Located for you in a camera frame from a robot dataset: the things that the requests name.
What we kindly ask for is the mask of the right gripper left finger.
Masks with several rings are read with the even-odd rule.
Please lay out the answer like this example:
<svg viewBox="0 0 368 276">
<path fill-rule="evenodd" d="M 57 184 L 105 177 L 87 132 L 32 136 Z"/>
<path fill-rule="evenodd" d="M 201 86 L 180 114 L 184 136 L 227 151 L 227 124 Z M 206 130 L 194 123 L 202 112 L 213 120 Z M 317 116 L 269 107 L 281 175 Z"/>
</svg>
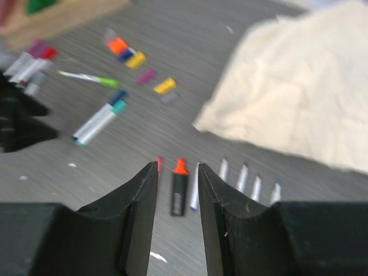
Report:
<svg viewBox="0 0 368 276">
<path fill-rule="evenodd" d="M 57 203 L 1 203 L 2 275 L 146 275 L 158 164 L 100 199 L 71 210 Z"/>
</svg>

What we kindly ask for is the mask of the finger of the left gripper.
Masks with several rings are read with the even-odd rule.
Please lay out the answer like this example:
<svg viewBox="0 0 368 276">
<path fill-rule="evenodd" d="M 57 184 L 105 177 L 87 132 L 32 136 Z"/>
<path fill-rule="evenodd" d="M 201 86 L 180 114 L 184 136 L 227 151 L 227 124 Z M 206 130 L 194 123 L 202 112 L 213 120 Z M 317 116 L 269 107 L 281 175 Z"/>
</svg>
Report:
<svg viewBox="0 0 368 276">
<path fill-rule="evenodd" d="M 37 120 L 16 120 L 1 123 L 1 152 L 16 152 L 37 143 L 56 139 L 59 132 Z"/>
<path fill-rule="evenodd" d="M 9 82 L 9 77 L 1 73 L 1 117 L 11 117 L 15 112 L 25 112 L 32 117 L 46 116 L 49 109 L 25 95 L 14 83 Z"/>
</svg>

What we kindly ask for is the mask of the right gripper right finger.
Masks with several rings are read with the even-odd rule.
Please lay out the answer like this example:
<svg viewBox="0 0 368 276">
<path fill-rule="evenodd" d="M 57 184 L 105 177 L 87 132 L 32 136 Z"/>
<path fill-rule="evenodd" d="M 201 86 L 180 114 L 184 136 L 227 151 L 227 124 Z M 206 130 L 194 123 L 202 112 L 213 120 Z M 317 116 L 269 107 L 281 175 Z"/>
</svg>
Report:
<svg viewBox="0 0 368 276">
<path fill-rule="evenodd" d="M 264 206 L 198 169 L 209 275 L 366 275 L 367 203 Z"/>
</svg>

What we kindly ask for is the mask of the blue cap white marker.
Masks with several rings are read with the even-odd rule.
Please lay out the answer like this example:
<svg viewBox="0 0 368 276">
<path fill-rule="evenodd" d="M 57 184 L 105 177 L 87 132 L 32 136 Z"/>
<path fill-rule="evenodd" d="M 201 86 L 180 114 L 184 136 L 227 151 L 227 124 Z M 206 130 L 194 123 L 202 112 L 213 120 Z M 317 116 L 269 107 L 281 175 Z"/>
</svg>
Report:
<svg viewBox="0 0 368 276">
<path fill-rule="evenodd" d="M 200 162 L 196 164 L 195 173 L 193 177 L 193 187 L 192 187 L 192 193 L 190 197 L 190 209 L 193 212 L 196 212 L 198 210 L 198 202 L 199 202 L 199 195 L 198 195 L 198 170 L 199 170 Z"/>
</svg>

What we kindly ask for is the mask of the pink pen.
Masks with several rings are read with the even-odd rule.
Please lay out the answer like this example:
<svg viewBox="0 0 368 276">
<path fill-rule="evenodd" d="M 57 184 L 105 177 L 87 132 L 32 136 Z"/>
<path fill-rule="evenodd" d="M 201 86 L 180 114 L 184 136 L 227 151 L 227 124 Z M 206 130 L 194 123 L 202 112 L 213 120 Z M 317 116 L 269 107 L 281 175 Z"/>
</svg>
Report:
<svg viewBox="0 0 368 276">
<path fill-rule="evenodd" d="M 157 156 L 156 157 L 156 161 L 158 163 L 158 173 L 161 173 L 161 171 L 162 171 L 163 158 L 161 156 Z"/>
</svg>

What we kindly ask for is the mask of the orange black highlighter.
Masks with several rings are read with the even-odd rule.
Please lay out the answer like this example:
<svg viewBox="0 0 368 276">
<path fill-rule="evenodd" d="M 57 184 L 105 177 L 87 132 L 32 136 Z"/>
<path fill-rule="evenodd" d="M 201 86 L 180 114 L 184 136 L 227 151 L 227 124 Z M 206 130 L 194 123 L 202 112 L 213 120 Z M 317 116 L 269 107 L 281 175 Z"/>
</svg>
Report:
<svg viewBox="0 0 368 276">
<path fill-rule="evenodd" d="M 170 215 L 182 217 L 185 214 L 189 181 L 189 172 L 186 169 L 186 162 L 183 158 L 178 159 L 177 166 L 172 174 Z"/>
</svg>

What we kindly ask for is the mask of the orange highlighter cap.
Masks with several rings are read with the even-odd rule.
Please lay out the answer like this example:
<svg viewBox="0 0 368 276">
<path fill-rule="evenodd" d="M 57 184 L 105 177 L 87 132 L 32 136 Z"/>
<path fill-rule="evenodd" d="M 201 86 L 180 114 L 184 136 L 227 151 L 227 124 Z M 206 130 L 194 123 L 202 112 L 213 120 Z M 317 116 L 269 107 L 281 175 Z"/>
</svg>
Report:
<svg viewBox="0 0 368 276">
<path fill-rule="evenodd" d="M 129 48 L 126 42 L 120 37 L 115 37 L 112 40 L 108 41 L 106 43 L 106 46 L 110 49 L 110 51 L 113 54 L 117 56 L 121 55 L 124 51 L 126 51 Z"/>
</svg>

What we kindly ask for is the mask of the white grey marker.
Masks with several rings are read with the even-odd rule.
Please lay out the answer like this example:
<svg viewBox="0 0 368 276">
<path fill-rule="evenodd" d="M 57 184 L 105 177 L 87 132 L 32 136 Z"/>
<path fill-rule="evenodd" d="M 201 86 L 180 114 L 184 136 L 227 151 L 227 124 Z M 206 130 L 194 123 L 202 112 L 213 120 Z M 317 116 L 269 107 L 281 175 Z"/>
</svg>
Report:
<svg viewBox="0 0 368 276">
<path fill-rule="evenodd" d="M 44 71 L 39 71 L 32 76 L 27 87 L 24 90 L 25 95 L 34 96 L 38 93 L 41 84 L 45 81 L 46 73 Z"/>
</svg>

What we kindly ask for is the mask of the magenta cap marker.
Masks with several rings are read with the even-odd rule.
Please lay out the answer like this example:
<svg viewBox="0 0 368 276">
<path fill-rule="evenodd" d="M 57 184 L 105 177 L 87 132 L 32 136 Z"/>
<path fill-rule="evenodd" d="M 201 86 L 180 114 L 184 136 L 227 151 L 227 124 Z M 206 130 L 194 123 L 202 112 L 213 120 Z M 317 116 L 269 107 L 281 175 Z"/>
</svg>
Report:
<svg viewBox="0 0 368 276">
<path fill-rule="evenodd" d="M 36 40 L 27 51 L 23 52 L 20 57 L 13 62 L 13 64 L 5 70 L 3 73 L 4 76 L 13 76 L 15 75 L 22 66 L 32 60 L 38 53 L 42 52 L 43 49 L 47 46 L 47 44 L 42 40 Z"/>
</svg>

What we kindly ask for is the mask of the red cap marker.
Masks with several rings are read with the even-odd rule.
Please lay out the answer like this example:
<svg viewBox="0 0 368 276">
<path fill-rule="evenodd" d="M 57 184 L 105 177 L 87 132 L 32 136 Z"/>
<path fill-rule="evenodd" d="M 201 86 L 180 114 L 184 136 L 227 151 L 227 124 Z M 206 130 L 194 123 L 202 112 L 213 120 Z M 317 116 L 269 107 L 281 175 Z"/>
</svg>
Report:
<svg viewBox="0 0 368 276">
<path fill-rule="evenodd" d="M 51 63 L 52 59 L 58 54 L 52 47 L 46 47 L 38 58 L 31 58 L 18 72 L 9 79 L 10 83 L 27 82 L 39 70 L 45 69 Z"/>
</svg>

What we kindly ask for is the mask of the wooden clothes rack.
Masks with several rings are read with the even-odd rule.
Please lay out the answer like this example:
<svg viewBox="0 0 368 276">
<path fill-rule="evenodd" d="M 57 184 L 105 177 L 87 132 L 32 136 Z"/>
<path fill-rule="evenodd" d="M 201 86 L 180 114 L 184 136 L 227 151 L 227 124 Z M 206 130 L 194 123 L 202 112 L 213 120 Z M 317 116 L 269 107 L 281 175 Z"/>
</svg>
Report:
<svg viewBox="0 0 368 276">
<path fill-rule="evenodd" d="M 125 8 L 131 1 L 57 1 L 32 15 L 26 13 L 27 1 L 14 1 L 4 24 L 1 38 L 12 50 L 23 49 L 36 39 L 46 39 Z"/>
</svg>

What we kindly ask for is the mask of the teal cap marker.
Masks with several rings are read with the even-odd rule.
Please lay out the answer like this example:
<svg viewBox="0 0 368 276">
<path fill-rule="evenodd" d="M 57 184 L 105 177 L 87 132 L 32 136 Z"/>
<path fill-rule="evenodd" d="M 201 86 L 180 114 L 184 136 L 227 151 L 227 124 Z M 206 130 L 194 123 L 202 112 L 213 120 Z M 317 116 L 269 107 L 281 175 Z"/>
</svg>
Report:
<svg viewBox="0 0 368 276">
<path fill-rule="evenodd" d="M 114 106 L 110 107 L 107 111 L 104 111 L 97 121 L 95 121 L 87 131 L 77 138 L 76 144 L 79 146 L 87 145 L 100 131 L 104 129 L 104 127 L 106 127 L 121 111 L 125 109 L 126 105 L 125 101 L 119 100 Z"/>
</svg>

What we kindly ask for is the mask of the green cap white marker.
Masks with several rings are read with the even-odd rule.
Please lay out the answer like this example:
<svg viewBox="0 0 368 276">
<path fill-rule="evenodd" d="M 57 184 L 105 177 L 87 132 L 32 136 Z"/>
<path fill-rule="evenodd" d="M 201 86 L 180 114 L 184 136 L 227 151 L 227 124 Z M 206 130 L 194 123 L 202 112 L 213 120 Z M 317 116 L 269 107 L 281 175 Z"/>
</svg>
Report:
<svg viewBox="0 0 368 276">
<path fill-rule="evenodd" d="M 75 74 L 75 73 L 70 73 L 70 72 L 65 72 L 65 71 L 58 71 L 58 73 L 60 75 L 66 76 L 66 77 L 82 79 L 82 80 L 90 81 L 90 82 L 95 82 L 95 83 L 99 83 L 103 86 L 111 87 L 111 88 L 115 88 L 115 89 L 118 88 L 119 85 L 120 85 L 120 83 L 117 80 L 111 79 L 111 78 L 103 78 L 103 77 L 87 75 L 87 74 Z"/>
</svg>

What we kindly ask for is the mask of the green shirt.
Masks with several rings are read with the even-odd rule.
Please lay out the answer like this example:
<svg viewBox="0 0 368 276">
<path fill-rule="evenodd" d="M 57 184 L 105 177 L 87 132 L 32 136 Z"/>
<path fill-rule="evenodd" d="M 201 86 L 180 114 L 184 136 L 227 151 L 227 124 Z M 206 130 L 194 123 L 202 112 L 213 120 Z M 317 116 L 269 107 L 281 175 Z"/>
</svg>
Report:
<svg viewBox="0 0 368 276">
<path fill-rule="evenodd" d="M 35 14 L 57 3 L 57 0 L 28 0 L 26 12 L 28 15 Z"/>
</svg>

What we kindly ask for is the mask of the beige cloth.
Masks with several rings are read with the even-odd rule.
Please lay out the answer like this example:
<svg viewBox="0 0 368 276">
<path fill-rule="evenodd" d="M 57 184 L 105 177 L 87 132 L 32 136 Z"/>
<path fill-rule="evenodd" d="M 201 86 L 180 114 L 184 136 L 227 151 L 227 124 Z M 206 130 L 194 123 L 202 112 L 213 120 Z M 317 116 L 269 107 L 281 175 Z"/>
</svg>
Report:
<svg viewBox="0 0 368 276">
<path fill-rule="evenodd" d="M 193 126 L 366 173 L 367 2 L 249 28 Z"/>
</svg>

